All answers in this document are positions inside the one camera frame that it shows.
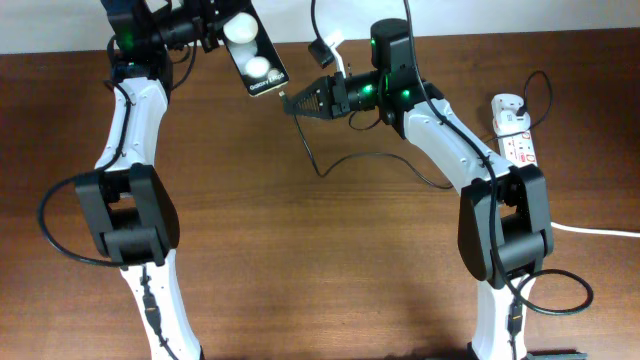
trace brown wooden surface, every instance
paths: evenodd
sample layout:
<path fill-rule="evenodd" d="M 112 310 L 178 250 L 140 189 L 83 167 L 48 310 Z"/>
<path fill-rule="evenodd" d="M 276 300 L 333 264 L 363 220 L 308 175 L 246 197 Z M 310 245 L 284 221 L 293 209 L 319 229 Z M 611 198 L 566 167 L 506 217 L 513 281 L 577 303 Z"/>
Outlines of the brown wooden surface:
<path fill-rule="evenodd" d="M 355 73 L 370 69 L 367 42 L 341 49 Z M 322 74 L 306 44 L 278 50 L 291 93 Z M 554 220 L 640 230 L 639 30 L 433 37 L 417 50 L 423 76 L 481 137 L 492 133 L 491 97 L 520 93 L 532 70 L 546 70 L 556 100 L 534 140 Z M 113 114 L 100 83 L 107 75 L 103 52 L 0 57 L 2 359 L 150 356 L 118 271 L 60 256 L 35 221 L 48 186 L 92 168 L 103 149 Z M 539 114 L 541 82 L 531 101 Z M 391 151 L 442 180 L 390 127 L 302 126 L 323 168 L 347 153 Z M 172 95 L 156 164 L 180 215 L 179 280 L 208 359 L 383 358 L 461 349 L 471 339 L 476 287 L 458 255 L 455 192 L 425 188 L 386 159 L 317 178 L 277 94 L 250 98 L 225 51 L 199 56 Z M 48 220 L 69 248 L 96 254 L 70 190 Z M 530 316 L 529 348 L 637 359 L 638 240 L 565 232 L 555 240 L 545 267 L 584 276 L 596 301 L 578 316 Z M 560 307 L 583 292 L 551 278 L 537 282 L 532 299 Z"/>

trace power strip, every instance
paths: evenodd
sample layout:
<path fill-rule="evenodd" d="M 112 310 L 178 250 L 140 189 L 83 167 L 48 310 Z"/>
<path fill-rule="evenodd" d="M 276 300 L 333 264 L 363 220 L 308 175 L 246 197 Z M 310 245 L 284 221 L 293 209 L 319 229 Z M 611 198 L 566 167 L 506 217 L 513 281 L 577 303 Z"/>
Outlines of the power strip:
<path fill-rule="evenodd" d="M 500 94 L 491 100 L 493 110 L 493 130 L 498 136 L 519 133 L 531 126 L 529 113 L 517 116 L 518 109 L 524 100 L 518 95 Z M 504 137 L 498 140 L 500 154 L 511 161 L 517 167 L 529 164 L 538 166 L 538 159 L 533 148 L 531 131 L 522 134 Z"/>

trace white cable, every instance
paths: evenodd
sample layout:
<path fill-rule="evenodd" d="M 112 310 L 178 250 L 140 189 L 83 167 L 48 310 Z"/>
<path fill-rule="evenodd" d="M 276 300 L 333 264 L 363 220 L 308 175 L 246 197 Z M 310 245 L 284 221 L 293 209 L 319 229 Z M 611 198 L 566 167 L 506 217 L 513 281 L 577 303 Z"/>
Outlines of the white cable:
<path fill-rule="evenodd" d="M 551 227 L 556 228 L 558 230 L 576 232 L 576 233 L 581 233 L 581 234 L 611 235 L 611 236 L 624 236 L 624 237 L 640 238 L 640 233 L 634 233 L 634 232 L 630 232 L 630 231 L 578 228 L 578 227 L 573 227 L 573 226 L 561 225 L 561 224 L 554 223 L 554 222 L 551 223 Z"/>

